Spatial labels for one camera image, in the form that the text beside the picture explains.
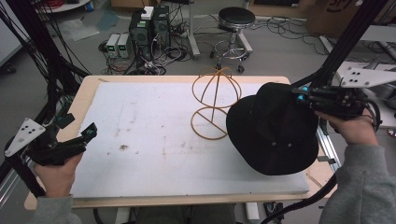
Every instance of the stool seat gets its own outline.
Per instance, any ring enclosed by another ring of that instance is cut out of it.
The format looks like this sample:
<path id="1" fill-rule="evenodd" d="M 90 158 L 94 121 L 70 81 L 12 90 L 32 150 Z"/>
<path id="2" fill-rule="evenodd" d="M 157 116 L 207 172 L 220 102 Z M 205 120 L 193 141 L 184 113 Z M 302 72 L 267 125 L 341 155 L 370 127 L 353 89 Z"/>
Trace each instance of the stool seat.
<path id="1" fill-rule="evenodd" d="M 256 16 L 242 7 L 226 7 L 219 12 L 219 21 L 230 28 L 247 28 L 256 20 Z"/>

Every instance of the hat brim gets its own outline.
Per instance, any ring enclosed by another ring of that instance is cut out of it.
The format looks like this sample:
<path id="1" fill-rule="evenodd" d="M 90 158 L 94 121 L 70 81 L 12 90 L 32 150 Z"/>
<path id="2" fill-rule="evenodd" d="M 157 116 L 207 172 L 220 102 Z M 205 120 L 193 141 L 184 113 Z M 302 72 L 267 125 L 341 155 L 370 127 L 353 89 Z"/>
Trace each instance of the hat brim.
<path id="1" fill-rule="evenodd" d="M 316 136 L 313 134 L 302 145 L 293 147 L 269 142 L 255 131 L 250 120 L 255 97 L 251 95 L 239 100 L 230 108 L 226 119 L 230 140 L 245 161 L 264 175 L 291 175 L 309 167 L 318 156 Z"/>

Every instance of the copper wire frame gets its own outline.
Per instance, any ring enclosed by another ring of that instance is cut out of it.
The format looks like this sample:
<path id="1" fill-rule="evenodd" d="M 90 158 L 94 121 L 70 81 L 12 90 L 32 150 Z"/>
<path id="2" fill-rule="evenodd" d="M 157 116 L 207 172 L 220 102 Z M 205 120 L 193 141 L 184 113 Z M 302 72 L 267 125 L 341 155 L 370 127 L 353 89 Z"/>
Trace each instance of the copper wire frame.
<path id="1" fill-rule="evenodd" d="M 206 70 L 210 70 L 210 71 L 212 71 L 212 72 L 214 72 L 214 73 L 202 74 L 202 73 L 203 73 L 204 71 L 206 71 Z M 204 89 L 204 91 L 203 91 L 201 97 L 198 97 L 197 94 L 196 94 L 196 92 L 195 92 L 195 90 L 194 90 L 194 87 L 195 87 L 195 84 L 198 82 L 198 80 L 201 79 L 202 77 L 211 77 L 211 78 L 210 78 L 210 80 L 207 82 L 207 84 L 206 84 L 206 86 L 205 86 L 205 89 Z M 233 90 L 235 91 L 235 101 L 232 102 L 230 105 L 217 105 L 217 103 L 218 103 L 218 101 L 217 101 L 217 99 L 218 99 L 218 92 L 219 92 L 219 81 L 220 81 L 220 78 L 221 78 L 221 77 L 225 77 L 225 78 L 229 81 L 229 83 L 231 83 L 231 85 L 233 86 Z M 216 79 L 215 96 L 214 96 L 213 104 L 209 105 L 208 103 L 205 103 L 205 102 L 204 102 L 204 97 L 205 97 L 205 94 L 206 94 L 207 89 L 209 88 L 210 84 L 213 82 L 213 80 L 214 80 L 215 78 L 217 78 L 217 79 Z M 232 105 L 236 104 L 236 102 L 238 102 L 238 101 L 241 99 L 241 96 L 242 96 L 242 89 L 241 89 L 241 87 L 239 86 L 239 84 L 235 81 L 235 79 L 233 79 L 231 70 L 230 70 L 229 68 L 227 68 L 227 67 L 221 68 L 220 70 L 217 70 L 217 69 L 215 69 L 215 68 L 207 68 L 207 69 L 203 70 L 203 71 L 201 72 L 201 75 L 199 75 L 198 78 L 195 79 L 195 81 L 194 81 L 193 84 L 192 84 L 192 94 L 193 94 L 193 96 L 195 97 L 195 99 L 196 99 L 199 103 L 201 103 L 202 105 L 205 105 L 205 107 L 202 107 L 201 109 L 197 110 L 197 111 L 192 115 L 192 117 L 191 117 L 191 127 L 192 127 L 192 129 L 194 130 L 194 132 L 195 132 L 197 135 L 199 135 L 200 137 L 202 137 L 202 138 L 204 138 L 204 139 L 207 139 L 207 140 L 219 140 L 219 139 L 221 139 L 221 138 L 227 136 L 227 134 L 228 134 L 227 131 L 226 131 L 226 130 L 223 130 L 219 125 L 217 125 L 217 124 L 214 122 L 214 117 L 215 117 L 215 111 L 219 111 L 219 112 L 221 112 L 221 113 L 223 113 L 224 115 L 227 116 L 227 113 L 223 110 L 223 108 L 231 107 Z M 208 118 L 208 117 L 206 117 L 205 115 L 203 115 L 202 113 L 200 113 L 201 111 L 206 110 L 206 109 L 211 109 L 211 110 L 212 110 L 210 118 Z M 199 132 L 197 131 L 197 129 L 194 127 L 194 124 L 193 124 L 193 120 L 194 120 L 195 116 L 197 116 L 197 115 L 201 116 L 201 117 L 202 117 L 203 119 L 205 119 L 208 123 L 210 123 L 211 125 L 213 125 L 213 127 L 215 127 L 216 129 L 220 130 L 221 135 L 220 135 L 220 136 L 216 136 L 216 137 L 209 137 L 209 136 L 205 136 L 205 135 L 202 134 L 202 133 L 199 133 Z"/>

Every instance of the stain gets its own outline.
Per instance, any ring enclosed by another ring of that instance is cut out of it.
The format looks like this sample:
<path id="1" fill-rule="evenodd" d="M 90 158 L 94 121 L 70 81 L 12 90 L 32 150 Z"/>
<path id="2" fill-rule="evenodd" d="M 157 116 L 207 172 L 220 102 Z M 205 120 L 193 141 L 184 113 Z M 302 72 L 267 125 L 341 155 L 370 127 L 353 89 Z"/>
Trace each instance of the stain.
<path id="1" fill-rule="evenodd" d="M 128 149 L 129 147 L 127 145 L 121 145 L 120 146 L 120 150 L 125 151 L 126 149 Z"/>

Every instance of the wooden table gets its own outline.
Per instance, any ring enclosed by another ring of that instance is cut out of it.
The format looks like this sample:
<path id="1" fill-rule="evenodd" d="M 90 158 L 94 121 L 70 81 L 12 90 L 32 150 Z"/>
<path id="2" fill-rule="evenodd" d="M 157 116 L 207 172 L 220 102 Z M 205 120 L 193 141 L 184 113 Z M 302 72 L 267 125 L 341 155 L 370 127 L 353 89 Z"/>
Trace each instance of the wooden table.
<path id="1" fill-rule="evenodd" d="M 90 108 L 95 91 L 100 83 L 103 82 L 156 82 L 156 83 L 190 83 L 197 76 L 139 76 L 139 77 L 118 77 L 118 76 L 91 76 L 85 77 L 78 94 L 70 107 L 69 113 L 72 113 L 76 120 L 68 127 L 61 130 L 58 134 L 60 142 L 69 140 L 78 135 L 87 111 Z M 280 82 L 289 83 L 285 77 L 246 77 L 233 76 L 238 83 L 266 83 Z M 305 194 L 217 194 L 217 195 L 183 195 L 183 196 L 166 196 L 166 197 L 119 197 L 119 198 L 75 198 L 74 207 L 123 207 L 123 206 L 151 206 L 167 204 L 199 204 L 199 203 L 248 203 L 248 202 L 266 202 L 266 201 L 286 201 L 300 200 L 312 196 L 322 188 L 332 176 L 332 169 L 327 162 L 315 161 L 305 171 L 306 179 L 310 190 Z M 25 201 L 26 209 L 35 209 L 36 199 L 29 194 Z"/>

